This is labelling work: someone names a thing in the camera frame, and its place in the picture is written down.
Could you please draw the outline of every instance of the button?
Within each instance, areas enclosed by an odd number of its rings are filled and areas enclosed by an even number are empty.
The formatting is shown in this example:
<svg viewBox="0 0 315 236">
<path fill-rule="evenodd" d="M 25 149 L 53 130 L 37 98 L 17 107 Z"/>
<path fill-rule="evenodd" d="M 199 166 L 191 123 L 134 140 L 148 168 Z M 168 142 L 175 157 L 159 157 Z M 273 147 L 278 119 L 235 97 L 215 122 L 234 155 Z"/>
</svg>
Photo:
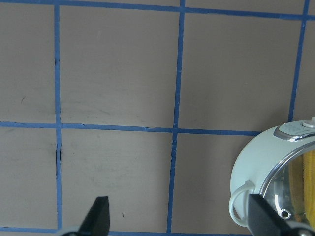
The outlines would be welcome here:
<svg viewBox="0 0 315 236">
<path fill-rule="evenodd" d="M 306 120 L 302 123 L 304 127 L 315 128 L 315 117 L 312 117 L 312 120 Z"/>
</svg>

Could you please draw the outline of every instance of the scuff mark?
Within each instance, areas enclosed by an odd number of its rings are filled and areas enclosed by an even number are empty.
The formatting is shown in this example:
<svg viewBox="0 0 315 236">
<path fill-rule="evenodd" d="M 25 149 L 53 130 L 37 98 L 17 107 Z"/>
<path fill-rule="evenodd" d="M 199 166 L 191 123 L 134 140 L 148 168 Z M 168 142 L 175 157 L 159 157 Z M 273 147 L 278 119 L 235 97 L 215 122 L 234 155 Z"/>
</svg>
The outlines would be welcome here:
<svg viewBox="0 0 315 236">
<path fill-rule="evenodd" d="M 12 131 L 14 131 L 15 129 L 9 129 L 9 130 L 6 130 L 4 133 L 7 134 L 7 133 L 10 133 Z"/>
<path fill-rule="evenodd" d="M 23 98 L 22 98 L 22 100 L 21 100 L 21 104 L 22 104 L 22 102 L 24 101 L 24 99 L 26 98 L 26 96 L 24 96 Z"/>
<path fill-rule="evenodd" d="M 103 111 L 102 109 L 98 109 L 100 112 L 102 112 L 102 113 L 104 113 L 104 114 L 107 114 L 107 115 L 109 115 L 110 116 L 110 113 L 109 112 L 107 112 L 107 111 Z"/>
</svg>

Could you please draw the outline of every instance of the gray surface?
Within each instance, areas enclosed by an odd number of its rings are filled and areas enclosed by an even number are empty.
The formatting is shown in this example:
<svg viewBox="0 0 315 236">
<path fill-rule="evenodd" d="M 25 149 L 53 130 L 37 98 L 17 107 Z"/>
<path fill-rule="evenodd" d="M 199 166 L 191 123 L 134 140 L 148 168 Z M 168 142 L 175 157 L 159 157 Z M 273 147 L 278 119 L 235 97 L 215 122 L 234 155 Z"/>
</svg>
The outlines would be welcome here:
<svg viewBox="0 0 315 236">
<path fill-rule="evenodd" d="M 0 129 L 0 225 L 57 227 L 54 129 Z"/>
<path fill-rule="evenodd" d="M 165 232 L 171 134 L 63 130 L 63 226 L 109 196 L 111 231 Z"/>
<path fill-rule="evenodd" d="M 303 2 L 186 3 L 300 14 Z M 53 9 L 0 3 L 0 121 L 55 122 Z M 62 122 L 173 127 L 178 23 L 174 12 L 61 6 Z M 295 120 L 315 115 L 314 28 L 308 22 Z M 299 32 L 299 21 L 186 14 L 180 127 L 286 122 Z M 179 134 L 172 232 L 248 233 L 227 202 L 233 163 L 251 138 Z M 0 226 L 57 227 L 55 141 L 54 129 L 0 128 Z M 62 141 L 65 227 L 109 195 L 111 230 L 166 231 L 171 134 L 67 129 Z"/>
<path fill-rule="evenodd" d="M 180 127 L 287 122 L 300 22 L 187 14 L 185 24 Z"/>
<path fill-rule="evenodd" d="M 315 0 L 310 0 L 309 14 L 315 15 Z"/>
<path fill-rule="evenodd" d="M 308 22 L 304 38 L 299 86 L 296 95 L 294 120 L 311 119 L 315 116 L 315 22 Z"/>
<path fill-rule="evenodd" d="M 186 0 L 186 6 L 224 10 L 302 14 L 300 0 Z"/>
<path fill-rule="evenodd" d="M 172 127 L 178 13 L 61 7 L 62 122 Z"/>
<path fill-rule="evenodd" d="M 249 234 L 228 213 L 230 173 L 252 137 L 179 134 L 174 233 Z"/>
<path fill-rule="evenodd" d="M 180 0 L 86 0 L 86 1 L 103 1 L 103 2 L 115 2 L 115 3 L 165 5 L 165 6 L 179 6 L 180 4 Z"/>
<path fill-rule="evenodd" d="M 0 121 L 54 123 L 54 7 L 0 3 L 0 31 Z"/>
</svg>

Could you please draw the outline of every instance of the white appliance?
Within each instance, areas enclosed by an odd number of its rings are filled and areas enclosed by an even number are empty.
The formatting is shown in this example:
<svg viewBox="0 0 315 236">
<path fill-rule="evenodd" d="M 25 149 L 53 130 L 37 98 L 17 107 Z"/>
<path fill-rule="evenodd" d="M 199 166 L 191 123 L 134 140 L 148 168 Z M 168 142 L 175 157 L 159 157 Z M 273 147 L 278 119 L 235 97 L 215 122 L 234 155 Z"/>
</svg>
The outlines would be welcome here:
<svg viewBox="0 0 315 236">
<path fill-rule="evenodd" d="M 315 117 L 270 128 L 253 138 L 233 167 L 232 219 L 247 227 L 248 196 L 260 194 L 282 219 L 314 228 L 314 150 Z"/>
</svg>

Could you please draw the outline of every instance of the chrome trim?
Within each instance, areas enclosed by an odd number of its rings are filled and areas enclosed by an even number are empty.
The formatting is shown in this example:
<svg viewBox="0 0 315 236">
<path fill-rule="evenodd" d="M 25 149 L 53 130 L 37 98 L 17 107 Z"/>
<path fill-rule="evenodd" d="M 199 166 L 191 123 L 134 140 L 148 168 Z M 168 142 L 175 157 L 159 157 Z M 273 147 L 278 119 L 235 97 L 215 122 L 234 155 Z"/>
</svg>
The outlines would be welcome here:
<svg viewBox="0 0 315 236">
<path fill-rule="evenodd" d="M 286 212 L 286 213 L 287 213 L 287 216 L 283 216 L 283 215 L 282 215 L 283 212 Z M 291 217 L 291 212 L 288 211 L 288 210 L 286 210 L 286 209 L 282 209 L 282 210 L 280 210 L 280 211 L 278 212 L 278 216 L 280 216 L 283 220 L 288 220 L 288 219 L 290 219 L 290 217 Z"/>
<path fill-rule="evenodd" d="M 289 135 L 287 133 L 282 132 L 280 130 L 280 126 L 281 125 L 279 125 L 276 128 L 276 130 L 274 131 L 274 135 L 277 138 L 284 139 L 284 140 L 287 140 L 287 141 L 290 141 L 290 142 L 296 142 L 296 141 L 299 141 L 299 140 L 307 138 L 307 137 L 315 136 L 315 132 L 306 133 L 306 134 L 302 134 L 302 135 L 298 135 L 298 136 Z"/>
<path fill-rule="evenodd" d="M 287 164 L 289 161 L 295 159 L 296 157 L 308 152 L 308 151 L 312 151 L 315 149 L 315 141 L 312 141 L 308 144 L 304 144 L 300 147 L 298 147 L 297 149 L 293 150 L 292 152 L 290 152 L 288 155 L 286 155 L 282 160 L 280 160 L 278 162 L 277 165 L 274 166 L 274 168 L 269 172 L 269 174 L 267 175 L 266 179 L 264 180 L 263 184 L 261 185 L 259 194 L 264 198 L 266 191 L 270 185 L 270 182 L 273 178 L 273 176 L 285 165 Z"/>
</svg>

